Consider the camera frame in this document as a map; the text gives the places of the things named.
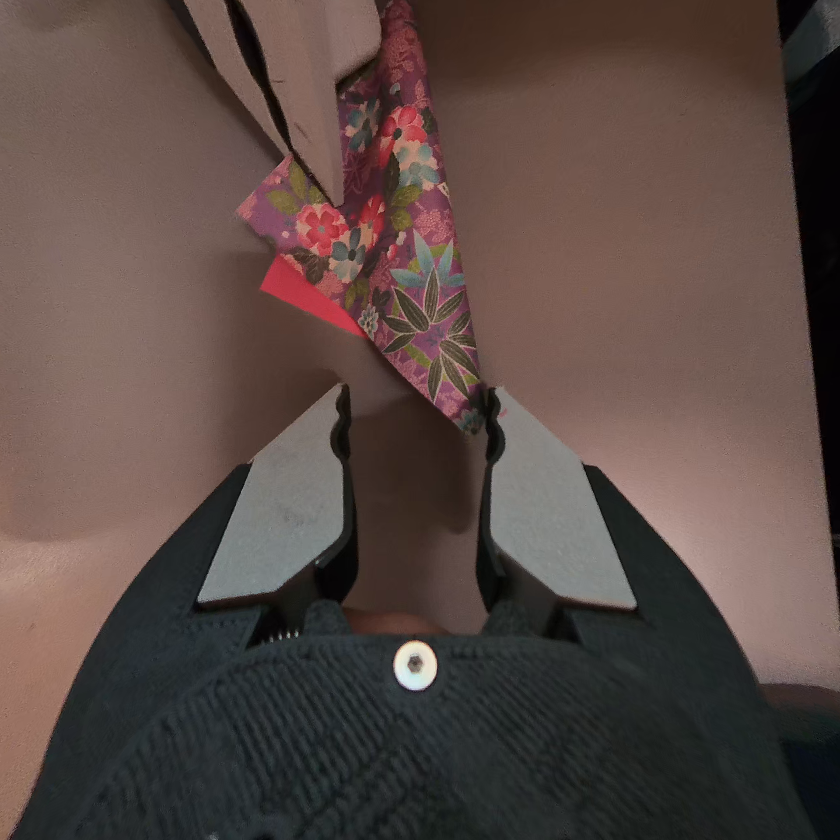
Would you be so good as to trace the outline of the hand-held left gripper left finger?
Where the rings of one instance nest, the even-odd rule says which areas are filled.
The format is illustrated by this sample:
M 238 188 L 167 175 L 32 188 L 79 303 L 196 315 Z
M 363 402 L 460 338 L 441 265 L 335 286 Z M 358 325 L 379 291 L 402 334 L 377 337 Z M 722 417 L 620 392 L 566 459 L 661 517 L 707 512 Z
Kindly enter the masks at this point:
M 252 459 L 198 604 L 344 601 L 359 571 L 351 424 L 337 384 Z

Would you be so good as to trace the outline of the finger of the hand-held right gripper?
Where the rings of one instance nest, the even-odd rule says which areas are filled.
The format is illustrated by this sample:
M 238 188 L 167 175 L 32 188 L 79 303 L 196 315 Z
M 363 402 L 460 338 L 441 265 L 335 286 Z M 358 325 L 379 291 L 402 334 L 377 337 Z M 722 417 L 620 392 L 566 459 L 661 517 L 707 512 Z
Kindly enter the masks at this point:
M 289 150 L 275 119 L 279 115 L 278 106 L 266 95 L 264 62 L 242 4 L 185 1 L 184 6 L 213 68 L 261 128 L 279 157 L 285 156 Z
M 334 205 L 343 203 L 339 87 L 376 57 L 374 1 L 244 1 L 281 147 Z

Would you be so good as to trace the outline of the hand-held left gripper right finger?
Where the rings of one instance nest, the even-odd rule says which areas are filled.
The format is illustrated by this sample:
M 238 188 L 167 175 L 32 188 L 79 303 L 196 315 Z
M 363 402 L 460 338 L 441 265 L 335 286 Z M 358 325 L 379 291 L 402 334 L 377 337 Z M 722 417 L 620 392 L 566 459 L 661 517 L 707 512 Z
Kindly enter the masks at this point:
M 578 455 L 504 388 L 487 394 L 476 579 L 487 613 L 630 614 L 637 600 Z

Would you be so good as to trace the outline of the red floral-backed origami paper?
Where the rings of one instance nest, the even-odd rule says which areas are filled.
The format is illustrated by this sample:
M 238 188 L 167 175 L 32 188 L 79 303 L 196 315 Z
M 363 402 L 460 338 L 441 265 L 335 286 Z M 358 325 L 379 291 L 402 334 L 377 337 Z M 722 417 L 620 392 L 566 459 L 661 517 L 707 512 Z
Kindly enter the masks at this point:
M 339 93 L 343 204 L 289 155 L 237 214 L 473 434 L 485 400 L 424 51 L 410 3 L 384 3 L 380 22 L 372 67 Z

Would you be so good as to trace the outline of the dark grey object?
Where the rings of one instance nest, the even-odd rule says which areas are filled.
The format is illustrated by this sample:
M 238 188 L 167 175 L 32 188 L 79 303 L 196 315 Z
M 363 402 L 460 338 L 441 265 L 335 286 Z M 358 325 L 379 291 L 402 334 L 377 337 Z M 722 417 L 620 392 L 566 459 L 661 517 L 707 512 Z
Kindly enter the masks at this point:
M 789 114 L 812 98 L 839 47 L 838 1 L 778 1 Z

